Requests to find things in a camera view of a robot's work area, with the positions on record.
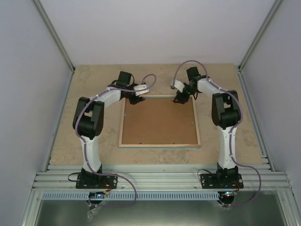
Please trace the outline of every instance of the robotic arm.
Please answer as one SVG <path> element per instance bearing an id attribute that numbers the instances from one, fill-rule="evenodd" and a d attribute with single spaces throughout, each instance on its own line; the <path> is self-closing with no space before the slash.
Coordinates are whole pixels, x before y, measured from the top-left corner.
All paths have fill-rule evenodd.
<path id="1" fill-rule="evenodd" d="M 145 83 L 138 85 L 133 82 L 129 85 L 131 77 L 133 77 L 133 75 L 130 73 L 120 72 L 118 80 L 115 80 L 108 85 L 103 94 L 96 98 L 85 111 L 85 113 L 92 113 L 92 115 L 89 116 L 84 114 L 80 118 L 78 134 L 84 139 L 80 140 L 83 154 L 85 155 L 84 144 L 86 144 L 86 153 L 89 165 L 97 173 L 102 173 L 102 163 L 98 152 L 98 136 L 103 130 L 104 109 L 122 98 L 129 99 L 130 104 L 135 105 L 144 100 L 143 97 L 139 97 L 140 95 L 150 91 L 147 89 L 148 86 Z M 135 90 L 136 92 L 126 92 L 126 90 Z M 81 97 L 79 99 L 73 119 L 74 129 L 80 113 L 91 99 L 92 97 Z M 84 162 L 81 172 L 78 175 L 76 188 L 106 188 L 106 184 L 103 184 L 102 181 L 103 178 L 94 174 L 88 167 L 87 162 Z M 115 177 L 107 177 L 106 181 L 111 186 L 116 186 L 117 184 L 117 178 Z"/>
<path id="2" fill-rule="evenodd" d="M 212 86 L 206 76 L 201 76 L 197 67 L 191 67 L 187 70 L 189 84 L 180 81 L 172 81 L 171 87 L 177 89 L 174 103 L 184 104 L 190 96 L 196 99 L 198 93 L 204 93 L 212 98 L 212 121 L 217 126 L 220 137 L 220 156 L 217 163 L 217 171 L 214 177 L 208 174 L 202 174 L 203 188 L 232 188 L 236 183 L 243 188 L 241 175 L 238 173 L 238 167 L 230 156 L 230 139 L 232 148 L 232 157 L 235 159 L 235 133 L 236 128 L 232 130 L 230 138 L 229 133 L 233 126 L 240 120 L 239 106 L 231 96 Z M 237 92 L 229 91 L 237 99 Z"/>

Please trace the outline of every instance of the brown square surface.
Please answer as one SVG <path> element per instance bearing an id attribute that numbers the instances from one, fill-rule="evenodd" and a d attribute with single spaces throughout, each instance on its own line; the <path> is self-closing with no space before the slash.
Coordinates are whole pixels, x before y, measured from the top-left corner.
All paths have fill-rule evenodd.
<path id="1" fill-rule="evenodd" d="M 175 104 L 167 95 L 147 96 L 131 105 L 125 100 L 120 127 L 121 147 L 200 147 L 193 99 Z"/>

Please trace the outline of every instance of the purple cable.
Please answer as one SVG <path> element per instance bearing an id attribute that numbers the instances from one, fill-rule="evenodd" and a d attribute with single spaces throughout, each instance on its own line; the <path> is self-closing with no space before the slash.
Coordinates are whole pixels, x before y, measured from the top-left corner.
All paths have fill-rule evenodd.
<path id="1" fill-rule="evenodd" d="M 213 81 L 211 81 L 211 79 L 210 79 L 209 76 L 208 76 L 208 72 L 207 72 L 207 69 L 205 68 L 205 66 L 204 66 L 202 63 L 200 63 L 199 61 L 196 61 L 196 60 L 187 60 L 187 61 L 183 62 L 183 63 L 178 67 L 178 69 L 176 70 L 175 75 L 174 75 L 173 85 L 174 85 L 175 78 L 176 78 L 176 76 L 177 76 L 178 71 L 180 70 L 180 68 L 181 68 L 185 63 L 188 63 L 188 62 L 194 62 L 194 63 L 197 63 L 197 64 L 201 65 L 201 66 L 203 67 L 203 69 L 205 70 L 206 79 L 207 79 L 208 83 L 209 83 L 210 85 L 212 85 L 213 87 L 215 87 L 216 89 L 218 89 L 218 90 L 220 90 L 220 91 L 222 91 L 222 92 L 225 92 L 225 93 L 228 94 L 230 97 L 232 97 L 232 98 L 235 100 L 235 102 L 237 103 L 238 107 L 239 107 L 240 114 L 241 114 L 240 120 L 239 120 L 238 123 L 237 123 L 236 125 L 234 125 L 234 126 L 230 129 L 230 131 L 229 131 L 229 134 L 230 134 L 230 136 L 229 136 L 229 139 L 230 139 L 230 142 L 229 142 L 229 146 L 230 146 L 230 157 L 231 157 L 232 161 L 233 161 L 236 165 L 238 165 L 238 166 L 240 166 L 240 167 L 251 168 L 251 169 L 255 170 L 255 172 L 257 173 L 258 178 L 259 178 L 259 187 L 258 187 L 258 190 L 257 190 L 256 194 L 255 194 L 250 200 L 248 200 L 248 201 L 246 201 L 246 202 L 244 202 L 244 203 L 233 204 L 233 205 L 231 205 L 231 204 L 225 204 L 225 203 L 222 203 L 222 202 L 220 202 L 220 203 L 221 203 L 222 205 L 225 205 L 225 206 L 242 206 L 242 205 L 248 204 L 248 203 L 250 203 L 251 201 L 253 201 L 253 200 L 259 195 L 259 192 L 260 192 L 260 190 L 261 190 L 261 176 L 260 176 L 259 171 L 258 171 L 255 167 L 253 167 L 253 166 L 246 166 L 246 165 L 240 164 L 240 163 L 238 163 L 238 162 L 233 158 L 233 151 L 232 151 L 232 131 L 233 131 L 233 130 L 234 130 L 234 129 L 242 122 L 242 120 L 243 120 L 243 118 L 244 118 L 243 108 L 242 108 L 242 106 L 240 105 L 240 103 L 239 103 L 239 101 L 237 100 L 237 98 L 236 98 L 233 94 L 231 94 L 231 93 L 228 92 L 227 90 L 225 90 L 225 89 L 219 87 L 219 86 L 216 85 Z"/>
<path id="2" fill-rule="evenodd" d="M 141 89 L 141 90 L 128 90 L 128 89 L 119 89 L 119 88 L 109 88 L 109 89 L 106 89 L 105 91 L 101 92 L 100 94 L 96 95 L 95 97 L 93 97 L 92 99 L 90 99 L 90 101 L 85 105 L 85 107 L 83 108 L 83 110 L 80 112 L 79 114 L 79 117 L 78 119 L 76 120 L 76 123 L 75 123 L 75 133 L 76 135 L 84 142 L 84 158 L 85 158 L 85 161 L 87 163 L 87 166 L 89 167 L 89 169 L 91 170 L 91 172 L 93 172 L 94 174 L 96 175 L 99 175 L 99 176 L 112 176 L 112 177 L 119 177 L 119 178 L 122 178 L 124 180 L 126 180 L 132 187 L 133 187 L 133 190 L 135 192 L 135 198 L 132 202 L 130 202 L 129 204 L 126 204 L 126 205 L 102 205 L 102 204 L 92 204 L 91 203 L 91 199 L 88 200 L 88 203 L 89 205 L 94 205 L 94 206 L 103 206 L 103 207 L 110 207 L 110 208 L 121 208 L 121 207 L 129 207 L 129 206 L 132 206 L 135 204 L 136 202 L 136 199 L 137 199 L 137 191 L 136 191 L 136 188 L 134 186 L 134 184 L 129 180 L 127 179 L 126 177 L 124 176 L 121 176 L 121 175 L 118 175 L 118 174 L 114 174 L 114 173 L 97 173 L 94 169 L 92 169 L 89 161 L 88 161 L 88 156 L 87 156 L 87 144 L 86 144 L 86 141 L 85 139 L 78 133 L 78 127 L 79 127 L 79 121 L 81 119 L 81 117 L 83 116 L 83 114 L 85 113 L 86 109 L 89 107 L 89 105 L 95 101 L 96 99 L 98 99 L 99 97 L 101 97 L 102 95 L 106 94 L 107 92 L 110 92 L 112 90 L 120 90 L 120 91 L 125 91 L 125 92 L 131 92 L 131 93 L 135 93 L 135 92 L 141 92 L 141 91 L 146 91 L 148 89 L 151 89 L 156 81 L 157 81 L 157 77 L 156 75 L 154 74 L 148 74 L 146 75 L 142 81 L 144 82 L 144 80 L 149 77 L 149 76 L 154 76 L 154 82 L 147 88 L 145 89 Z"/>

